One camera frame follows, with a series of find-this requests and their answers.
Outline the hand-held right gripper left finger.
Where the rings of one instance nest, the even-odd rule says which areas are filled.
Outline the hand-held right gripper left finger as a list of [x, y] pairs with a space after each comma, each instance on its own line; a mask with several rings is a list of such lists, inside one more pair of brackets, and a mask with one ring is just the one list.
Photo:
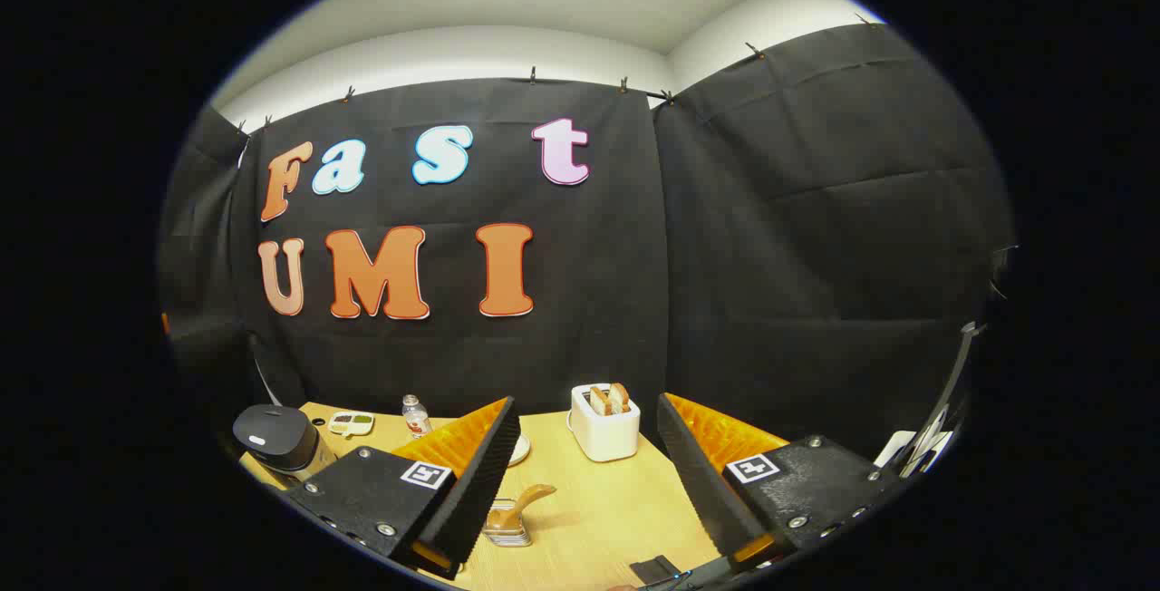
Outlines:
[[474, 549], [517, 446], [513, 397], [394, 451], [358, 446], [285, 503], [393, 565], [452, 581]]

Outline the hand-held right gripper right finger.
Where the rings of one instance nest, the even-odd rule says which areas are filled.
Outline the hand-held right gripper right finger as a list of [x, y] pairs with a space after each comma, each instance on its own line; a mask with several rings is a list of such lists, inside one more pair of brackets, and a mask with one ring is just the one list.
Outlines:
[[657, 428], [735, 572], [819, 548], [902, 490], [893, 470], [828, 437], [788, 441], [677, 394], [659, 394]]

